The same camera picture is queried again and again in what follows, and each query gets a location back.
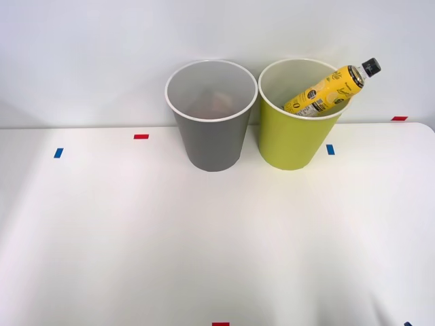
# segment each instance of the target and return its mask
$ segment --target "red tape marker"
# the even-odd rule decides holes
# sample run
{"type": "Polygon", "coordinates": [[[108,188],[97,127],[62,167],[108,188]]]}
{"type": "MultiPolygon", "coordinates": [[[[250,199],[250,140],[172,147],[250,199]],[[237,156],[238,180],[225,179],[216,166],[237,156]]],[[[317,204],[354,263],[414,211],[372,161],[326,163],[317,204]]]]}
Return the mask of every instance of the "red tape marker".
{"type": "Polygon", "coordinates": [[[393,119],[391,119],[392,121],[405,121],[406,119],[408,119],[408,117],[393,117],[393,119]]]}
{"type": "Polygon", "coordinates": [[[134,139],[148,139],[150,136],[149,134],[136,134],[133,138],[134,139]]]}

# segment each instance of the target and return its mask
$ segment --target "spray can cap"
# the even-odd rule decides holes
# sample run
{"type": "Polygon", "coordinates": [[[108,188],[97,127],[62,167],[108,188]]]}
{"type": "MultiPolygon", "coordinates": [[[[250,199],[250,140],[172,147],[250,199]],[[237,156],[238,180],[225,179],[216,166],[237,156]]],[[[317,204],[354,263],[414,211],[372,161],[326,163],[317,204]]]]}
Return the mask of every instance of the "spray can cap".
{"type": "Polygon", "coordinates": [[[363,62],[362,67],[367,73],[367,76],[372,77],[381,71],[381,66],[375,58],[371,58],[370,60],[363,62]]]}

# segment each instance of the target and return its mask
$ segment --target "object inside gray bin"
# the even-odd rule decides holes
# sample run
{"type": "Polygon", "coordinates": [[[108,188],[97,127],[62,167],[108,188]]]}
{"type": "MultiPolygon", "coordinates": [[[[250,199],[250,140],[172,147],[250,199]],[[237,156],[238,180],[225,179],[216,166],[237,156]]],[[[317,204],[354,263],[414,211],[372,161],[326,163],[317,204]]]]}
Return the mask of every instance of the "object inside gray bin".
{"type": "Polygon", "coordinates": [[[192,103],[186,114],[198,119],[222,119],[237,113],[231,96],[223,92],[205,90],[192,103]]]}

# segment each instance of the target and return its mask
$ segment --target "blue tape marker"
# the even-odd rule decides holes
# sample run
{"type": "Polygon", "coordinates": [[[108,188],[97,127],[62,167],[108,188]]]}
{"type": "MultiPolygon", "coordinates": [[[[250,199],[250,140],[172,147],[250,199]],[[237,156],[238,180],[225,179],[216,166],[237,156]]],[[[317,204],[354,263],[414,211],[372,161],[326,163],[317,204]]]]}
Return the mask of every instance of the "blue tape marker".
{"type": "Polygon", "coordinates": [[[60,156],[62,155],[63,152],[63,148],[58,148],[56,150],[56,153],[54,154],[54,158],[60,158],[60,156]]]}
{"type": "Polygon", "coordinates": [[[328,150],[328,155],[335,155],[334,146],[326,145],[326,149],[328,150]]]}

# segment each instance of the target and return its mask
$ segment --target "can label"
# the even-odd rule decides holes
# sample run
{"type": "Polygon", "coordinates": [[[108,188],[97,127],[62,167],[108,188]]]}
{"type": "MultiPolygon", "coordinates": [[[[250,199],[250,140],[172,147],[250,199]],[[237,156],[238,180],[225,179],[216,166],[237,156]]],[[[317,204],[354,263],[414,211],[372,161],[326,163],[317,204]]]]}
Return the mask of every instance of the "can label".
{"type": "Polygon", "coordinates": [[[284,110],[304,117],[315,117],[319,113],[348,100],[364,85],[355,76],[352,66],[344,66],[333,72],[317,85],[288,101],[284,110]]]}

